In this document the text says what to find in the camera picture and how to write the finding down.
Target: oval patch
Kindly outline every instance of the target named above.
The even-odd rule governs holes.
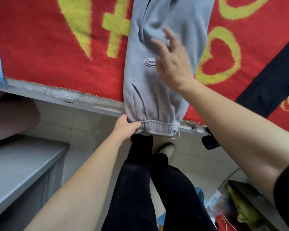
[[[144,60],[144,63],[150,67],[156,67],[156,59],[155,58],[147,58]]]

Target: beige shoe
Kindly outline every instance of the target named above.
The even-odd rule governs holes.
[[[173,143],[166,143],[162,148],[158,151],[158,153],[165,154],[168,159],[172,156],[172,154],[175,152],[176,147]]]

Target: gray sweatpants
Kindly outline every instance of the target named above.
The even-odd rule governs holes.
[[[159,79],[151,38],[167,42],[162,26],[168,26],[185,46],[194,74],[206,46],[213,4],[214,0],[134,0],[123,95],[128,120],[142,122],[136,133],[173,136],[189,106]]]

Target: red carpet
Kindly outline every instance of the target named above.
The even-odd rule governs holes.
[[[132,2],[0,0],[4,76],[123,101]],[[216,0],[208,35],[196,77],[235,100],[288,43],[289,0]],[[289,99],[269,119],[289,131]]]

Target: black pants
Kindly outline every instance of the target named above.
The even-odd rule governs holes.
[[[216,230],[193,184],[165,154],[152,156],[153,136],[133,135],[102,231],[156,231],[150,177],[166,209],[164,231]]]

